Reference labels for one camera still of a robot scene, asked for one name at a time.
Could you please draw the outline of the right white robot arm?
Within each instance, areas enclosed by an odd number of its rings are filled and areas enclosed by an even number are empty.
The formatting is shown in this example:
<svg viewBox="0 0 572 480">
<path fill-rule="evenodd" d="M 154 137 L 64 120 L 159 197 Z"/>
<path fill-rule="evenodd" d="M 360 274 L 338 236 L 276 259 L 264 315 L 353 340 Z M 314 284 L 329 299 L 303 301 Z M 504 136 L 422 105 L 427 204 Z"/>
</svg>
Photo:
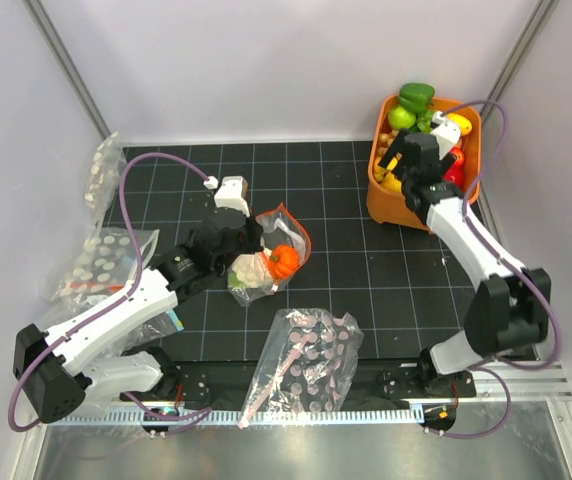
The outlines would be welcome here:
<svg viewBox="0 0 572 480">
<path fill-rule="evenodd" d="M 380 162 L 393 168 L 406 206 L 446 244 L 475 288 L 462 331 L 420 354 L 416 382 L 429 396 L 448 389 L 452 375 L 543 342 L 551 317 L 550 276 L 516 260 L 469 211 L 462 191 L 443 178 L 452 162 L 437 136 L 407 130 Z"/>
</svg>

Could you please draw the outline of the green bell pepper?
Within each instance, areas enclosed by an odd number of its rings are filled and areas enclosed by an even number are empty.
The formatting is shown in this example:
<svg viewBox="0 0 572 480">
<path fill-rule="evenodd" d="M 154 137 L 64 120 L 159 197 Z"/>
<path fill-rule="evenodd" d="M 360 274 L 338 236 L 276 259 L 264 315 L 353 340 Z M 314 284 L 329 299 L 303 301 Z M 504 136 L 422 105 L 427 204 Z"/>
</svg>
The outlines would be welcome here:
<svg viewBox="0 0 572 480">
<path fill-rule="evenodd" d="M 426 83 L 406 83 L 398 94 L 398 104 L 416 115 L 426 112 L 435 95 L 435 88 Z"/>
</svg>

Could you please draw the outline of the white cauliflower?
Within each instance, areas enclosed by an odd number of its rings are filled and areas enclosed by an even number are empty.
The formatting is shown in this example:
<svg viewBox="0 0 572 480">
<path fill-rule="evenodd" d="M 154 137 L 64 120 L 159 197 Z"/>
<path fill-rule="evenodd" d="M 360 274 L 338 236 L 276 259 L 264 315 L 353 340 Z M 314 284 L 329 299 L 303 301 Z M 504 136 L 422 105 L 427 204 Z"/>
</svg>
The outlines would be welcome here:
<svg viewBox="0 0 572 480">
<path fill-rule="evenodd" d="M 228 286 L 232 289 L 266 289 L 273 284 L 263 253 L 240 255 L 228 274 Z"/>
</svg>

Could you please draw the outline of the orange pumpkin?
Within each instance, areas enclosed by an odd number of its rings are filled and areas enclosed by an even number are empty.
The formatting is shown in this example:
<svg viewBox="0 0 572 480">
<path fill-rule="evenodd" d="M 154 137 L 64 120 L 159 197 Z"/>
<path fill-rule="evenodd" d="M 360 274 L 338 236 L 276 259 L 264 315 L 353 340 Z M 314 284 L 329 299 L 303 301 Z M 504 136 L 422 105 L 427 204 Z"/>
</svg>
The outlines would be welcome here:
<svg viewBox="0 0 572 480">
<path fill-rule="evenodd" d="M 276 279 L 285 279 L 299 268 L 299 256 L 294 247 L 278 245 L 268 256 L 268 264 Z"/>
</svg>

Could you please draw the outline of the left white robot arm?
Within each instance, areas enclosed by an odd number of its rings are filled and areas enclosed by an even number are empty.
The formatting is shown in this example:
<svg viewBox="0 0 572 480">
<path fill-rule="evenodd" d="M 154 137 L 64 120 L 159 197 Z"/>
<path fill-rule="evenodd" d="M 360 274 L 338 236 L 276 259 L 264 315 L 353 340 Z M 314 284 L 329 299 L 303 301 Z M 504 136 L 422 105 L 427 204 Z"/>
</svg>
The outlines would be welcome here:
<svg viewBox="0 0 572 480">
<path fill-rule="evenodd" d="M 136 273 L 104 301 L 46 331 L 30 324 L 16 335 L 11 399 L 26 395 L 39 422 L 54 423 L 101 393 L 174 395 L 179 372 L 159 348 L 97 361 L 97 356 L 153 317 L 207 290 L 241 255 L 262 249 L 251 215 L 219 208 L 186 241 Z"/>
</svg>

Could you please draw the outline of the clear bag orange zipper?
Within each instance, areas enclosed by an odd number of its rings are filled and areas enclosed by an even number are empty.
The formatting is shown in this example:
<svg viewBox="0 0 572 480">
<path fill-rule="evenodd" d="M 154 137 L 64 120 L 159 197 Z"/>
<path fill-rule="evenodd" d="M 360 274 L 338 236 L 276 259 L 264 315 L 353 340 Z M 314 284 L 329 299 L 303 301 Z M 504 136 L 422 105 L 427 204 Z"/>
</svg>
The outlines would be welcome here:
<svg viewBox="0 0 572 480">
<path fill-rule="evenodd" d="M 228 270 L 228 291 L 242 307 L 283 291 L 312 251 L 308 232 L 283 203 L 256 220 L 260 251 L 240 255 Z"/>
</svg>

